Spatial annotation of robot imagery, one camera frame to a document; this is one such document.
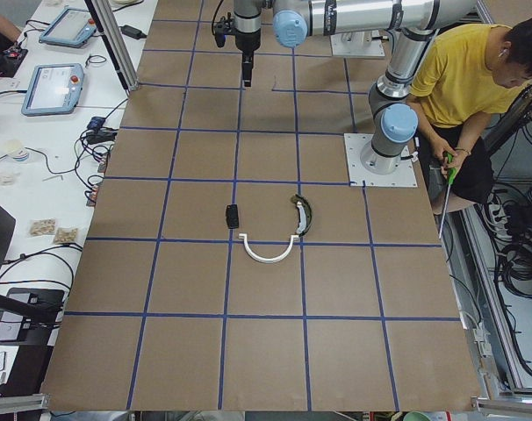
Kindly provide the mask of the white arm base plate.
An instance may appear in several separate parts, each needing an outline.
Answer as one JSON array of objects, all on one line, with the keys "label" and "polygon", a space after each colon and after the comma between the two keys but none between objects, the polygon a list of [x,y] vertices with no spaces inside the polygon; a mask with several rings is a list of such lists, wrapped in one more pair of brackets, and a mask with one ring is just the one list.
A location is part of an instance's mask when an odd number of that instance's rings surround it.
[{"label": "white arm base plate", "polygon": [[372,148],[372,134],[345,133],[344,151],[351,187],[417,188],[416,155],[404,146],[401,154],[384,157]]}]

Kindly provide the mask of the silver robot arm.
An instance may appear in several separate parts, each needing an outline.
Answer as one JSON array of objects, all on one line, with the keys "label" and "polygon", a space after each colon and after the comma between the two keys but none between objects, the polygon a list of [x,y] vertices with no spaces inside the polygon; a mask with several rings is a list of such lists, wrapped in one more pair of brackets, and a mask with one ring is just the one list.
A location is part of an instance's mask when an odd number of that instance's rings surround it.
[{"label": "silver robot arm", "polygon": [[273,11],[273,31],[281,46],[295,48],[312,36],[386,30],[394,37],[391,60],[369,93],[375,132],[361,152],[363,166],[388,175],[399,165],[418,118],[404,103],[410,85],[437,30],[455,23],[474,7],[472,1],[236,1],[234,9],[212,25],[217,46],[226,37],[241,51],[242,80],[250,86],[254,53],[261,45],[261,13]]}]

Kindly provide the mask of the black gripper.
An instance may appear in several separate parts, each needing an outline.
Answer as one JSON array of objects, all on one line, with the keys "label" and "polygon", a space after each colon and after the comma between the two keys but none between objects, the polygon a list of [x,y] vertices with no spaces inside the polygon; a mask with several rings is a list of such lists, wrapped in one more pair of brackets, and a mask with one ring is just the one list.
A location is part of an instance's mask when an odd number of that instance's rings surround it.
[{"label": "black gripper", "polygon": [[241,79],[245,87],[252,86],[253,53],[261,46],[261,32],[237,32],[235,45],[241,54]]}]

